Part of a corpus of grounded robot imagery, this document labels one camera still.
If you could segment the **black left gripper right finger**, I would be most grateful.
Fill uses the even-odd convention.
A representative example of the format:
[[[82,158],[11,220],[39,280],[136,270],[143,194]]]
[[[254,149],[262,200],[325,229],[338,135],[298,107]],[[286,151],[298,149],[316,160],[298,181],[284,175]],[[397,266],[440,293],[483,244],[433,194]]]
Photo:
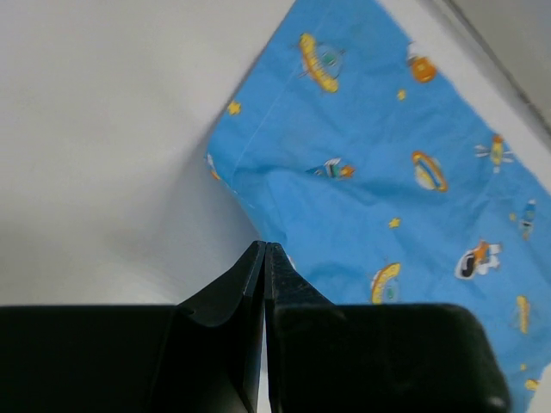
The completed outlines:
[[[336,305],[264,256],[274,412],[509,412],[505,376],[478,319],[450,304]]]

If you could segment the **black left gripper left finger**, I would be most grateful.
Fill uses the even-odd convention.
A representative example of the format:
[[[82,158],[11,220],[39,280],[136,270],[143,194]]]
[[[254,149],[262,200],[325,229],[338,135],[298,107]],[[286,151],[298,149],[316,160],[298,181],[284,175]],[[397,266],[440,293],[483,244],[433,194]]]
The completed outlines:
[[[178,305],[3,307],[2,411],[255,411],[264,254]]]

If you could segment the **blue space-print placemat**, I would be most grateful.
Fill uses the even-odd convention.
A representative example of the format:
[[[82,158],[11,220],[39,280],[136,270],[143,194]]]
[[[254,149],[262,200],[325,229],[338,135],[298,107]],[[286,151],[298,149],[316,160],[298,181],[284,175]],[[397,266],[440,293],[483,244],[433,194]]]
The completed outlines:
[[[339,304],[450,302],[525,412],[550,362],[550,196],[376,1],[297,1],[206,159]]]

